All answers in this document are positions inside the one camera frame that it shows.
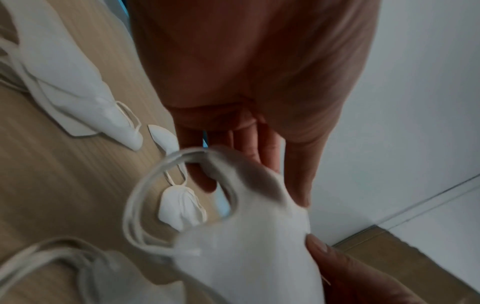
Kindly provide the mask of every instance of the person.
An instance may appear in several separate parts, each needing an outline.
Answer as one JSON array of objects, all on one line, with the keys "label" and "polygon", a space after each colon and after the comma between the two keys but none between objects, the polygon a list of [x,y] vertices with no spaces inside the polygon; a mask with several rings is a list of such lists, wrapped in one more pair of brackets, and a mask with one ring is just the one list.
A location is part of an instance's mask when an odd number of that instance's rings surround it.
[{"label": "person", "polygon": [[[380,0],[135,0],[130,23],[140,61],[173,117],[181,148],[235,148],[280,170],[300,206],[325,143],[359,78],[372,44]],[[216,188],[199,166],[192,179]],[[307,238],[331,286],[327,303],[413,304],[392,278]]]}]

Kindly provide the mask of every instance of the wooden table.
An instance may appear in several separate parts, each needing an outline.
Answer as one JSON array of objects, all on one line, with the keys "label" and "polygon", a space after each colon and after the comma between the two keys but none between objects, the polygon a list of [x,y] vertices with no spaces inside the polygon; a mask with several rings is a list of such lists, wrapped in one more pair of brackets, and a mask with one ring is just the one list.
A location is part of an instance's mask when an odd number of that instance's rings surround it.
[{"label": "wooden table", "polygon": [[[145,75],[124,25],[103,4],[48,1],[115,98],[140,118],[143,147],[133,152],[104,135],[73,138],[29,95],[0,86],[0,258],[46,238],[73,235],[102,249],[122,251],[155,283],[171,282],[177,278],[175,273],[147,262],[127,244],[121,217],[133,186],[162,158],[147,124],[174,131],[172,118]],[[0,24],[12,27],[5,16],[2,8]],[[180,174],[172,171],[180,181]],[[167,186],[162,178],[151,190],[144,224],[163,238],[174,235],[155,219],[160,194]],[[189,186],[209,217],[215,218],[213,199]],[[188,298],[192,303],[204,302],[191,288]],[[60,264],[47,266],[15,286],[2,303],[80,303],[75,272]]]}]

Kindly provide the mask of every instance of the wooden floor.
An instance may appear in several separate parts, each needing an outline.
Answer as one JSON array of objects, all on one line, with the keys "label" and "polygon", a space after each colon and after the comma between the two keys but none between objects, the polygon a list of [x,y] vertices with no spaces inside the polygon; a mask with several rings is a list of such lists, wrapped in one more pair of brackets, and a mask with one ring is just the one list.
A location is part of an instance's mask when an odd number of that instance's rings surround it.
[{"label": "wooden floor", "polygon": [[[143,123],[143,147],[133,152],[103,136],[73,138],[36,106],[29,95],[0,86],[0,259],[58,235],[81,237],[102,249],[121,250],[155,283],[176,275],[146,262],[121,233],[126,198],[139,178],[161,159],[147,124],[173,131],[137,58],[125,27],[98,0],[48,0],[71,35],[97,66],[115,98]],[[0,10],[0,24],[11,27]],[[178,172],[174,179],[180,180]],[[159,225],[155,210],[168,186],[160,179],[148,199],[144,225],[163,238],[173,232]],[[194,189],[210,218],[210,196]],[[202,303],[189,291],[189,302]],[[60,264],[48,266],[14,287],[2,303],[80,303],[75,273]]]}]

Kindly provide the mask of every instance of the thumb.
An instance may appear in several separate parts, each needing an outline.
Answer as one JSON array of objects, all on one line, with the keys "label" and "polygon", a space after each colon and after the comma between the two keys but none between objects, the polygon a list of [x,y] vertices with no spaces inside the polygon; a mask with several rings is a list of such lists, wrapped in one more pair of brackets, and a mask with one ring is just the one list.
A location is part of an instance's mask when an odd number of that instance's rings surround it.
[{"label": "thumb", "polygon": [[292,199],[302,207],[311,204],[311,190],[320,157],[328,136],[317,137],[310,142],[292,142],[285,145],[284,181]]},{"label": "thumb", "polygon": [[305,243],[322,275],[333,284],[340,281],[373,303],[425,304],[393,277],[325,245],[312,234]]}]

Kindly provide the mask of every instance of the wooden surface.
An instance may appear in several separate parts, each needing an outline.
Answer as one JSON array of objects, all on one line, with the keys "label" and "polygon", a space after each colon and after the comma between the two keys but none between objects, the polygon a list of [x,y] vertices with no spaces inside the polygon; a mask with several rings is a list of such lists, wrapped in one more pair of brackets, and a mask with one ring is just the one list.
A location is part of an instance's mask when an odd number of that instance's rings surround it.
[{"label": "wooden surface", "polygon": [[[29,95],[0,86],[0,259],[46,238],[74,235],[124,252],[155,283],[173,281],[172,271],[148,263],[121,232],[130,191],[161,159],[147,124],[173,131],[172,119],[143,72],[125,27],[105,6],[98,0],[48,1],[115,98],[140,118],[143,147],[133,152],[104,135],[70,137]],[[0,14],[0,24],[9,26],[5,14]],[[172,176],[180,181],[176,170]],[[145,216],[145,226],[163,238],[174,234],[155,219],[167,186],[162,178],[152,189]],[[211,197],[189,186],[215,218]],[[80,303],[74,278],[67,267],[48,266],[14,287],[2,303]],[[204,302],[194,290],[188,296],[189,302]]]}]

